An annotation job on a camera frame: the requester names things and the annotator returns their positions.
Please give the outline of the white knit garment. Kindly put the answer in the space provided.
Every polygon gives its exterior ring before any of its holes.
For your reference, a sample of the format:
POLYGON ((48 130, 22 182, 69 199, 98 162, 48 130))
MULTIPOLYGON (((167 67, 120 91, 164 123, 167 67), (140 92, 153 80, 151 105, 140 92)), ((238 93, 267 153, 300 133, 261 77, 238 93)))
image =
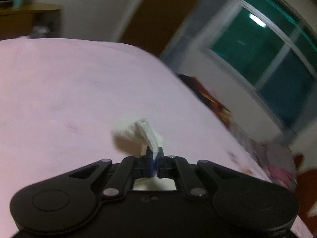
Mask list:
POLYGON ((150 125, 147 118, 141 118, 132 123, 119 123, 112 130, 115 147, 129 155, 145 155, 147 149, 156 159, 159 148, 164 145, 163 137, 150 125))

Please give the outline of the pile of pink grey clothes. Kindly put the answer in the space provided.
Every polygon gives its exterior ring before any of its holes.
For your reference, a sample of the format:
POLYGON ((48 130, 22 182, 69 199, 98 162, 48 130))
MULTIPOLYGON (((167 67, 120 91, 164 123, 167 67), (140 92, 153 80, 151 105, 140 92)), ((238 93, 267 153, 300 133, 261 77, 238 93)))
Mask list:
POLYGON ((232 124, 229 131, 273 183, 295 190, 297 169, 293 154, 287 147, 271 142, 256 142, 236 124, 232 124))

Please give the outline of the red orange patterned cloth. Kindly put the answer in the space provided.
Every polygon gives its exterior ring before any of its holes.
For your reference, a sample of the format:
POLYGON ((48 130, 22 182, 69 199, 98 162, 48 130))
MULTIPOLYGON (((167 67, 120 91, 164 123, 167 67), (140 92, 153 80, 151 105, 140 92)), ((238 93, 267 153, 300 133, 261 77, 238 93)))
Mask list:
POLYGON ((227 129, 230 129, 232 113, 225 105, 213 97, 196 77, 184 74, 178 74, 177 77, 218 117, 227 129))

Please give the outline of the pink floral bed sheet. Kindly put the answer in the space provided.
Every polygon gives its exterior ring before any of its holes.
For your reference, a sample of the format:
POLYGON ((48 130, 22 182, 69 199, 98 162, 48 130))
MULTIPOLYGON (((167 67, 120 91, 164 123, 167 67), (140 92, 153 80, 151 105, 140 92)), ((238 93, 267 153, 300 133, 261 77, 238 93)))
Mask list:
POLYGON ((160 60, 134 46, 75 39, 1 41, 1 237, 25 186, 137 154, 120 136, 146 118, 168 155, 266 179, 217 116, 160 60))

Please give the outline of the red and white headboard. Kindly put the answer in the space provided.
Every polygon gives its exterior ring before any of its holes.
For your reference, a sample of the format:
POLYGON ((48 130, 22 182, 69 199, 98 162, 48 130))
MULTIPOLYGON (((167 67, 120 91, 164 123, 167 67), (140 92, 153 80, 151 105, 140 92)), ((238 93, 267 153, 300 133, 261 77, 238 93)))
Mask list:
POLYGON ((316 214, 308 215, 308 212, 316 204, 316 168, 300 173, 299 168, 304 161, 303 154, 295 154, 293 160, 298 171, 296 176, 297 186, 294 193, 299 200, 299 217, 309 231, 313 233, 313 237, 316 237, 316 214))

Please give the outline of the brown wooden door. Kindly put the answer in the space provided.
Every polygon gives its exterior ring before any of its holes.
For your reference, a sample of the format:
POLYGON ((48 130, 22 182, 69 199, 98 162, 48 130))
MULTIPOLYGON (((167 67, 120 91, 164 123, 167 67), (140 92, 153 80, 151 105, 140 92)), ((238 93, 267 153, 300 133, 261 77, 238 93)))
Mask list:
POLYGON ((198 0, 142 0, 120 42, 160 56, 198 0))

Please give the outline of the green glass window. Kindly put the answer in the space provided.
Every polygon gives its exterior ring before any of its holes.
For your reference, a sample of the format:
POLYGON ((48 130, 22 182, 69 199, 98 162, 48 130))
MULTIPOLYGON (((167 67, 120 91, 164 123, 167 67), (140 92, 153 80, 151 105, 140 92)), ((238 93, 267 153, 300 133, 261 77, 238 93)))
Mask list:
POLYGON ((316 116, 316 36, 282 0, 237 0, 207 51, 284 130, 299 132, 316 116))

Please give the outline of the grey curtain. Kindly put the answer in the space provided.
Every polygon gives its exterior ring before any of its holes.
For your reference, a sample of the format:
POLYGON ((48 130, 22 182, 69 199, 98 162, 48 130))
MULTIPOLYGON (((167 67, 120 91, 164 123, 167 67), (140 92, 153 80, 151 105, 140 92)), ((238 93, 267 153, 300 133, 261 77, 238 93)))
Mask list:
POLYGON ((191 40, 220 11, 229 0, 198 0, 197 5, 164 49, 159 58, 168 62, 183 55, 191 40))

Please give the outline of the wooden shelf unit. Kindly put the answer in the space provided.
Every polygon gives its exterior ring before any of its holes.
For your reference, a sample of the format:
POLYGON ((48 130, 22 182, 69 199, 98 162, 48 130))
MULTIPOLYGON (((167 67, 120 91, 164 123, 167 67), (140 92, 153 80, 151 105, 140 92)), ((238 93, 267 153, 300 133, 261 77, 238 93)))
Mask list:
POLYGON ((20 36, 56 37, 62 6, 34 0, 1 0, 1 40, 20 36))

